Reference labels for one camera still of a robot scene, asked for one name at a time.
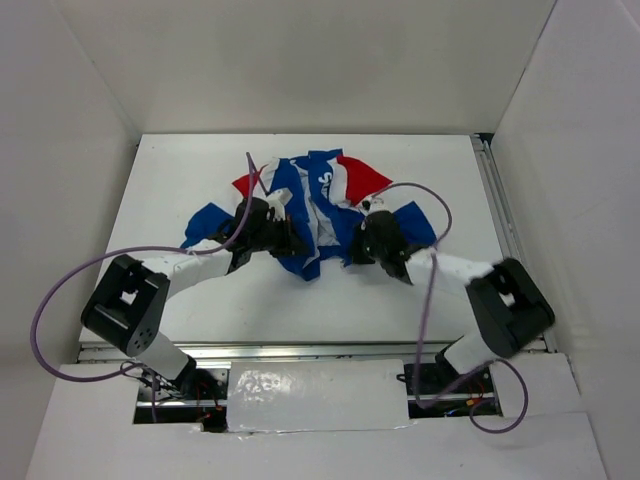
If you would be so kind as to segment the red white blue jacket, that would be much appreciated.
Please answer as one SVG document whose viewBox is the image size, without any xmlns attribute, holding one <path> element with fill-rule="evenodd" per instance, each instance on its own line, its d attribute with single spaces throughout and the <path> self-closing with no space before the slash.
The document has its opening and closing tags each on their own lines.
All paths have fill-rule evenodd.
<svg viewBox="0 0 640 480">
<path fill-rule="evenodd" d="M 285 270 L 312 281 L 320 276 L 320 264 L 326 259 L 337 257 L 345 265 L 353 264 L 348 248 L 354 228 L 367 216 L 359 204 L 365 197 L 377 196 L 377 192 L 391 183 L 391 179 L 363 161 L 344 155 L 340 149 L 281 158 L 255 169 L 253 174 L 237 178 L 219 201 L 197 211 L 186 226 L 181 246 L 195 248 L 219 231 L 230 236 L 230 223 L 243 200 L 266 199 L 273 190 L 288 188 L 292 198 L 285 212 L 291 216 L 294 229 L 308 246 L 309 254 L 276 259 Z M 436 243 L 433 227 L 416 203 L 407 203 L 389 212 L 411 239 Z"/>
</svg>

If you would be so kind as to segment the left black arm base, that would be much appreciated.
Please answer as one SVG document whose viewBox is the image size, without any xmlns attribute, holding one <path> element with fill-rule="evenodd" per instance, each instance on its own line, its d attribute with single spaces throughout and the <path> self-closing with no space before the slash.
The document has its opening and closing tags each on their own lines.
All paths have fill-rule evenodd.
<svg viewBox="0 0 640 480">
<path fill-rule="evenodd" d="M 208 433 L 226 432 L 229 373 L 229 368 L 198 369 L 182 389 L 148 370 L 135 373 L 133 424 L 184 424 Z"/>
</svg>

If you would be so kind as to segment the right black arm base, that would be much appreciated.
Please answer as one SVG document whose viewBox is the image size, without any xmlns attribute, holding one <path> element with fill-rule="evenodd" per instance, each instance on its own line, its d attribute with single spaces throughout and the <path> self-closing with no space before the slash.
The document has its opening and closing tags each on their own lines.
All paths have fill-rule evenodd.
<svg viewBox="0 0 640 480">
<path fill-rule="evenodd" d="M 410 419 L 446 418 L 467 416 L 473 406 L 476 414 L 492 416 L 500 413 L 495 398 L 494 384 L 489 369 L 486 368 L 472 379 L 458 386 L 455 390 L 442 395 L 440 400 L 428 409 L 418 406 L 413 390 L 414 365 L 405 363 L 403 370 L 396 375 L 396 380 L 405 386 L 407 393 L 408 415 Z M 450 383 L 439 374 L 435 363 L 423 363 L 420 366 L 419 396 L 423 402 L 432 401 Z"/>
</svg>

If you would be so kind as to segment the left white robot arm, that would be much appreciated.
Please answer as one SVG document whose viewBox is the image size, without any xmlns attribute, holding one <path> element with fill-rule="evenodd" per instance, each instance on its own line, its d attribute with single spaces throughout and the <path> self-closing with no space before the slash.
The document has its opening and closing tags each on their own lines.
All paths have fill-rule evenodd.
<svg viewBox="0 0 640 480">
<path fill-rule="evenodd" d="M 166 302 L 201 282 L 229 275 L 267 251 L 276 258 L 306 254 L 307 248 L 285 212 L 292 194 L 278 189 L 266 199 L 243 200 L 230 223 L 185 253 L 137 260 L 123 254 L 111 261 L 81 314 L 85 328 L 158 374 L 176 399 L 211 387 L 213 377 L 160 332 Z"/>
</svg>

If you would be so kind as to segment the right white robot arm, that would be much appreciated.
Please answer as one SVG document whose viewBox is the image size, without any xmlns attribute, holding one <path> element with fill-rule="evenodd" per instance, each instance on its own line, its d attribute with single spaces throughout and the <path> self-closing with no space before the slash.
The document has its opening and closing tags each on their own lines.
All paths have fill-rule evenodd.
<svg viewBox="0 0 640 480">
<path fill-rule="evenodd" d="M 512 257 L 497 263 L 438 252 L 413 240 L 394 214 L 371 213 L 355 227 L 349 251 L 357 264 L 379 264 L 390 277 L 431 295 L 438 288 L 468 302 L 475 324 L 436 355 L 436 379 L 448 392 L 460 391 L 471 371 L 519 354 L 555 324 L 555 313 L 523 264 Z"/>
</svg>

